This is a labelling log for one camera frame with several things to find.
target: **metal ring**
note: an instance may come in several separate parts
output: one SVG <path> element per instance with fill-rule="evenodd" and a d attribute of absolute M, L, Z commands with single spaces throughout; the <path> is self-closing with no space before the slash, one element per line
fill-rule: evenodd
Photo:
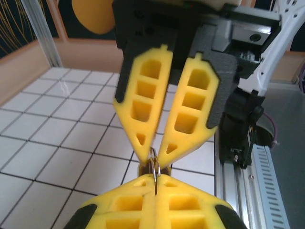
<path fill-rule="evenodd" d="M 149 172 L 151 173 L 151 169 L 152 169 L 152 175 L 153 175 L 153 179 L 154 179 L 154 188 L 155 188 L 155 193 L 157 194 L 157 175 L 156 175 L 156 169 L 154 167 L 154 159 L 152 157 L 150 157 L 149 161 L 150 161 Z"/>
<path fill-rule="evenodd" d="M 160 169 L 158 158 L 155 157 L 153 160 L 154 160 L 154 164 L 155 164 L 154 166 L 157 167 L 157 169 L 158 169 L 157 170 L 158 171 L 158 176 L 161 176 L 161 169 Z"/>

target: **metal rail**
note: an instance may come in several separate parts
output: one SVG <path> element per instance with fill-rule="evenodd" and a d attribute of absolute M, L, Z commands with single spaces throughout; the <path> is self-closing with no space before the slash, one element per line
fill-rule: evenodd
<path fill-rule="evenodd" d="M 270 150 L 253 146 L 247 169 L 219 160 L 215 135 L 215 194 L 227 201 L 249 229 L 289 229 Z"/>

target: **wooden panel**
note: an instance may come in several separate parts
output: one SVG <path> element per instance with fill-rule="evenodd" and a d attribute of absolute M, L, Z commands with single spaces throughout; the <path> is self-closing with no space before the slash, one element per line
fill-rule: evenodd
<path fill-rule="evenodd" d="M 95 43 L 90 40 L 77 42 L 56 41 L 63 66 L 66 68 L 108 71 L 119 73 L 123 53 L 115 41 Z"/>
<path fill-rule="evenodd" d="M 304 61 L 304 56 L 298 54 L 296 55 L 291 52 L 286 52 L 278 63 L 272 76 L 272 79 L 291 82 L 300 65 Z"/>
<path fill-rule="evenodd" d="M 0 60 L 0 105 L 50 68 L 37 41 Z"/>
<path fill-rule="evenodd" d="M 242 0 L 241 6 L 254 7 L 256 0 Z"/>

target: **screw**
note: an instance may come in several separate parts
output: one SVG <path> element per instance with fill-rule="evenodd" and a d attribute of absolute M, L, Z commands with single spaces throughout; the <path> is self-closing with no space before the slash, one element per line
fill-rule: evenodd
<path fill-rule="evenodd" d="M 259 41 L 261 38 L 262 38 L 261 35 L 255 33 L 255 34 L 251 35 L 250 41 L 252 41 L 252 42 L 257 42 L 257 41 Z"/>
<path fill-rule="evenodd" d="M 234 160 L 235 162 L 237 162 L 237 161 L 238 161 L 238 155 L 235 155 L 233 160 Z"/>

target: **tile grout line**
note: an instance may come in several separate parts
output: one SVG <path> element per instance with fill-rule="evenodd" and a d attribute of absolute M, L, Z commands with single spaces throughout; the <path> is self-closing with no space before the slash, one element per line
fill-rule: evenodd
<path fill-rule="evenodd" d="M 131 156 L 130 159 L 129 159 L 128 165 L 127 165 L 127 167 L 126 167 L 126 170 L 125 170 L 125 173 L 124 173 L 124 175 L 123 175 L 123 179 L 122 179 L 122 182 L 121 182 L 120 185 L 122 185 L 122 184 L 124 183 L 124 180 L 125 180 L 125 177 L 126 177 L 126 174 L 127 174 L 128 168 L 129 168 L 129 165 L 130 165 L 130 163 L 131 163 L 131 161 L 132 161 L 133 154 L 134 154 L 134 150 L 132 151 L 132 156 Z"/>
<path fill-rule="evenodd" d="M 23 149 L 23 147 L 28 143 L 28 141 L 24 141 L 24 143 L 20 146 L 20 148 L 0 167 L 0 172 L 8 165 L 9 162 Z"/>
<path fill-rule="evenodd" d="M 28 110 L 28 109 L 30 109 L 41 97 L 39 97 L 32 105 L 30 105 L 24 112 L 22 112 L 22 115 L 23 114 L 25 114 L 25 112 Z M 54 114 L 62 105 L 63 105 L 63 103 L 66 101 L 67 99 L 65 99 L 52 113 L 51 113 L 51 115 L 52 114 Z M 30 141 L 40 130 L 41 130 L 41 128 L 47 123 L 47 121 L 50 119 L 50 117 L 51 117 L 51 115 L 50 116 L 48 116 L 47 118 L 46 118 L 46 120 L 36 129 L 36 131 L 34 131 L 34 133 L 28 138 L 28 139 L 26 139 L 26 143 L 28 142 L 28 141 Z M 10 157 L 9 158 L 9 160 L 1 167 L 1 170 L 2 169 L 4 169 L 5 168 L 5 166 L 9 163 L 9 162 L 11 162 L 12 161 L 12 159 L 14 159 L 14 157 L 20 152 L 20 150 L 18 151 L 18 152 L 16 152 L 12 157 Z"/>
<path fill-rule="evenodd" d="M 45 90 L 43 93 L 26 92 L 26 91 L 21 91 L 20 93 L 23 93 L 23 94 L 35 94 L 35 95 L 42 95 L 42 96 L 44 96 L 49 90 L 51 90 L 57 84 L 57 81 L 52 81 L 52 82 L 54 82 L 54 83 L 47 90 Z"/>
<path fill-rule="evenodd" d="M 24 140 L 21 138 L 16 138 L 16 137 L 11 137 L 11 136 L 6 136 L 6 135 L 1 135 L 1 137 L 4 138 L 9 138 L 9 139 L 14 139 L 14 140 L 20 140 L 20 141 L 25 141 L 25 143 L 30 142 L 30 143 L 36 143 L 39 145 L 44 145 L 44 146 L 52 146 L 52 147 L 58 147 L 58 145 L 53 145 L 50 143 L 45 143 L 45 142 L 37 142 L 37 141 L 33 141 L 33 140 Z M 81 150 L 81 149 L 76 149 L 76 148 L 70 148 L 70 147 L 66 147 L 66 146 L 60 146 L 60 148 L 62 149 L 69 149 L 69 150 L 74 150 L 77 152 L 82 152 L 82 153 L 86 153 L 86 154 L 92 154 L 92 152 L 90 151 L 86 151 L 86 150 Z M 101 156 L 106 156 L 106 157 L 111 157 L 111 158 L 115 158 L 115 159 L 120 159 L 120 160 L 124 160 L 124 161 L 129 161 L 129 159 L 127 158 L 123 158 L 123 157 L 118 157 L 118 156 L 111 156 L 111 155 L 107 155 L 107 154 L 101 154 L 101 153 L 95 153 L 96 155 L 101 155 Z"/>
<path fill-rule="evenodd" d="M 188 170 L 188 169 L 184 169 L 184 168 L 176 168 L 176 167 L 172 167 L 172 169 L 177 169 L 180 171 L 184 171 L 184 172 L 190 172 L 190 173 L 197 173 L 197 174 L 201 174 L 201 175 L 207 175 L 210 177 L 214 177 L 214 174 L 209 174 L 209 173 L 204 173 L 204 172 L 199 172 L 199 171 L 193 171 L 193 170 Z"/>
<path fill-rule="evenodd" d="M 10 214 L 13 212 L 13 210 L 16 208 L 16 206 L 19 204 L 19 202 L 22 200 L 22 198 L 25 196 L 25 194 L 28 192 L 28 190 L 30 189 L 30 187 L 33 185 L 33 182 L 30 183 L 30 185 L 25 189 L 25 191 L 23 192 L 23 194 L 20 196 L 20 198 L 17 200 L 17 202 L 13 205 L 13 207 L 10 209 L 10 211 L 8 212 L 8 214 L 4 217 L 3 221 L 0 223 L 0 227 L 2 226 L 2 224 L 7 220 L 7 218 L 10 216 Z"/>
<path fill-rule="evenodd" d="M 111 80 L 111 78 L 113 77 L 113 75 L 114 75 L 114 74 L 111 75 L 111 77 L 108 79 L 108 81 L 106 82 L 106 84 Z M 99 96 L 99 94 L 102 92 L 102 90 L 103 90 L 104 87 L 105 87 L 105 86 L 103 86 L 102 89 L 97 93 L 97 95 L 96 95 L 96 96 L 94 97 L 94 99 L 91 101 L 91 104 L 92 104 L 93 101 Z M 91 106 L 91 104 L 87 107 L 86 111 L 80 116 L 79 120 L 81 120 L 81 118 L 83 117 L 83 115 L 87 112 L 87 110 L 89 109 L 89 107 Z M 112 119 L 110 120 L 109 125 L 110 125 L 110 123 L 112 122 L 112 120 L 114 119 L 114 117 L 115 117 L 115 114 L 113 115 Z M 106 132 L 107 132 L 107 130 L 108 130 L 108 128 L 109 128 L 109 125 L 106 127 L 106 129 L 105 129 L 104 133 L 102 134 L 102 136 L 101 136 L 99 142 L 97 143 L 97 146 L 95 147 L 93 153 L 91 154 L 90 158 L 88 159 L 88 161 L 87 161 L 85 167 L 83 168 L 81 174 L 79 175 L 78 179 L 76 180 L 75 185 L 73 186 L 72 191 L 71 191 L 70 194 L 68 195 L 68 197 L 67 197 L 66 201 L 64 202 L 62 208 L 60 209 L 59 213 L 57 214 L 57 216 L 56 216 L 54 222 L 53 222 L 52 225 L 51 225 L 51 229 L 54 227 L 55 223 L 57 222 L 59 216 L 61 215 L 63 209 L 65 208 L 65 206 L 66 206 L 66 204 L 67 204 L 67 202 L 68 202 L 70 196 L 72 195 L 73 191 L 75 191 L 75 188 L 76 188 L 76 186 L 77 186 L 79 180 L 81 179 L 81 177 L 82 177 L 83 173 L 85 172 L 85 170 L 86 170 L 88 164 L 90 163 L 90 161 L 91 161 L 93 155 L 95 154 L 95 151 L 96 151 L 97 147 L 99 146 L 100 142 L 102 141 L 103 137 L 105 136 L 105 134 L 106 134 Z"/>
<path fill-rule="evenodd" d="M 79 180 L 81 179 L 81 177 L 82 177 L 83 173 L 85 172 L 85 170 L 86 170 L 86 168 L 87 168 L 88 164 L 90 163 L 90 161 L 91 161 L 91 159 L 92 159 L 93 155 L 95 154 L 95 151 L 96 151 L 97 147 L 99 146 L 99 144 L 100 144 L 100 142 L 101 142 L 102 138 L 103 138 L 103 137 L 104 137 L 104 135 L 106 134 L 107 129 L 108 129 L 108 127 L 105 129 L 104 133 L 103 133 L 103 134 L 102 134 L 102 136 L 101 136 L 101 139 L 99 140 L 99 142 L 98 142 L 97 146 L 95 147 L 95 149 L 94 149 L 93 153 L 91 154 L 90 158 L 88 159 L 88 161 L 87 161 L 87 163 L 86 163 L 86 165 L 85 165 L 84 169 L 82 170 L 81 174 L 79 175 L 78 179 L 76 180 L 75 185 L 73 186 L 73 189 L 72 189 L 71 193 L 69 194 L 69 196 L 67 197 L 66 201 L 64 202 L 64 204 L 63 204 L 62 208 L 60 209 L 60 211 L 59 211 L 59 213 L 58 213 L 57 217 L 55 218 L 55 220 L 54 220 L 54 222 L 53 222 L 53 224 L 52 224 L 52 226 L 51 226 L 51 229 L 54 227 L 55 223 L 57 222 L 57 220 L 58 220 L 59 216 L 61 215 L 61 213 L 62 213 L 62 211 L 63 211 L 64 207 L 66 206 L 66 204 L 67 204 L 67 202 L 68 202 L 68 200 L 69 200 L 70 196 L 72 195 L 73 191 L 77 191 L 77 190 L 76 190 L 76 186 L 77 186 L 77 184 L 78 184 Z"/>
<path fill-rule="evenodd" d="M 6 172 L 0 172 L 0 174 L 10 176 L 10 177 L 19 178 L 19 179 L 23 179 L 23 180 L 28 180 L 28 181 L 32 181 L 32 182 L 37 182 L 37 183 L 40 183 L 40 184 L 60 187 L 60 188 L 66 189 L 66 190 L 71 190 L 71 191 L 73 190 L 71 187 L 56 185 L 56 184 L 53 184 L 53 183 L 49 183 L 49 182 L 45 182 L 45 181 L 41 181 L 41 180 L 35 180 L 35 179 L 32 179 L 32 178 L 28 178 L 28 177 L 22 177 L 22 176 L 18 176 L 18 175 L 6 173 Z M 89 194 L 89 195 L 93 195 L 93 196 L 97 196 L 96 194 L 90 193 L 90 192 L 85 192 L 85 191 L 81 191 L 81 190 L 76 190 L 76 191 L 81 192 L 81 193 L 85 193 L 85 194 Z"/>
<path fill-rule="evenodd" d="M 68 81 L 57 81 L 57 83 L 70 83 Z M 111 85 L 105 85 L 105 84 L 99 84 L 99 85 L 94 85 L 94 84 L 87 84 L 87 83 L 82 83 L 82 82 L 72 82 L 74 84 L 84 84 L 84 85 L 92 85 L 92 86 L 99 86 L 99 87 L 111 87 L 111 88 L 117 88 L 116 86 L 111 86 Z M 65 96 L 61 96 L 61 95 L 54 95 L 54 94 L 46 94 L 46 93 L 36 93 L 36 92 L 20 92 L 22 94 L 32 94 L 32 95 L 44 95 L 44 96 L 48 96 L 48 97 L 56 97 L 56 98 L 66 98 Z M 74 100 L 82 100 L 82 101 L 91 101 L 90 99 L 86 100 L 86 99 L 78 99 L 78 98 L 70 98 L 70 99 L 74 99 Z"/>
<path fill-rule="evenodd" d="M 91 74 L 92 71 L 89 72 L 89 74 L 83 79 L 85 80 L 90 74 Z M 49 120 L 50 118 L 47 118 L 46 121 L 40 125 L 38 127 L 38 129 L 29 137 L 29 140 L 42 128 L 42 126 L 47 122 L 47 120 Z M 57 147 L 57 149 L 54 151 L 54 153 L 51 155 L 51 157 L 49 158 L 49 160 L 45 163 L 45 165 L 42 167 L 42 169 L 39 171 L 39 173 L 37 174 L 37 176 L 35 177 L 35 181 L 36 179 L 39 177 L 39 175 L 41 174 L 41 172 L 44 170 L 44 168 L 47 166 L 47 164 L 50 162 L 50 160 L 54 157 L 54 155 L 56 154 L 56 152 L 58 151 L 58 149 L 60 148 L 61 144 L 66 140 L 66 138 L 69 136 L 69 134 L 71 133 L 71 131 L 73 130 L 73 128 L 70 130 L 70 132 L 66 135 L 66 137 L 62 140 L 62 142 L 60 143 L 60 145 Z M 32 181 L 32 183 L 30 184 L 29 188 L 26 189 L 26 191 L 23 193 L 23 195 L 21 196 L 21 198 L 18 199 L 17 203 L 13 206 L 13 208 L 11 209 L 11 211 L 9 211 L 9 213 L 7 214 L 7 216 L 5 217 L 5 219 L 2 221 L 2 223 L 0 224 L 0 226 L 4 223 L 4 221 L 10 216 L 10 214 L 13 212 L 13 210 L 16 208 L 16 206 L 19 204 L 19 202 L 21 201 L 21 199 L 23 198 L 23 196 L 27 193 L 27 191 L 30 189 L 30 187 L 32 186 L 32 184 L 34 183 L 34 181 Z"/>
<path fill-rule="evenodd" d="M 65 77 L 65 76 L 66 76 L 68 73 L 70 73 L 71 71 L 72 71 L 72 68 L 69 68 L 68 71 L 65 72 L 65 73 L 62 75 L 62 77 L 60 77 L 60 78 L 58 78 L 58 79 L 42 78 L 42 76 L 39 77 L 39 79 L 59 81 L 60 79 L 62 79 L 63 77 Z"/>
<path fill-rule="evenodd" d="M 62 77 L 64 77 L 67 73 L 69 73 L 71 71 L 71 69 L 69 70 L 69 71 L 67 71 Z M 47 89 L 46 91 L 45 91 L 45 93 L 46 92 L 48 92 L 49 90 L 51 90 L 51 88 L 53 88 L 55 85 L 56 85 L 57 83 L 54 83 L 49 89 Z M 21 115 L 19 115 L 16 119 L 14 119 L 7 127 L 5 127 L 4 128 L 4 130 L 2 130 L 1 132 L 0 132 L 0 134 L 2 134 L 3 132 L 5 132 L 10 126 L 12 126 L 27 110 L 29 110 L 35 103 L 37 103 L 38 102 L 38 100 L 40 100 L 42 97 L 43 97 L 43 95 L 44 94 L 40 94 L 40 96 L 33 102 L 33 103 L 31 103 L 30 104 L 30 106 L 28 107 L 28 108 L 26 108 L 23 112 L 21 112 Z"/>
<path fill-rule="evenodd" d="M 102 103 L 102 102 L 99 102 L 98 104 L 112 105 L 112 104 L 110 104 L 110 103 Z M 26 115 L 33 115 L 33 116 L 39 116 L 39 117 L 46 117 L 46 118 L 55 118 L 55 119 L 60 119 L 60 120 L 73 121 L 73 122 L 79 121 L 79 122 L 81 122 L 81 123 L 88 123 L 88 124 L 94 124 L 94 125 L 103 125 L 103 126 L 107 126 L 106 124 L 99 124 L 99 123 L 87 122 L 87 121 L 82 121 L 82 120 L 77 120 L 77 119 L 69 119 L 69 118 L 57 117 L 57 116 L 53 116 L 53 115 L 36 114 L 36 113 L 31 113 L 31 112 L 26 112 L 26 113 L 24 113 L 24 114 L 26 114 Z"/>

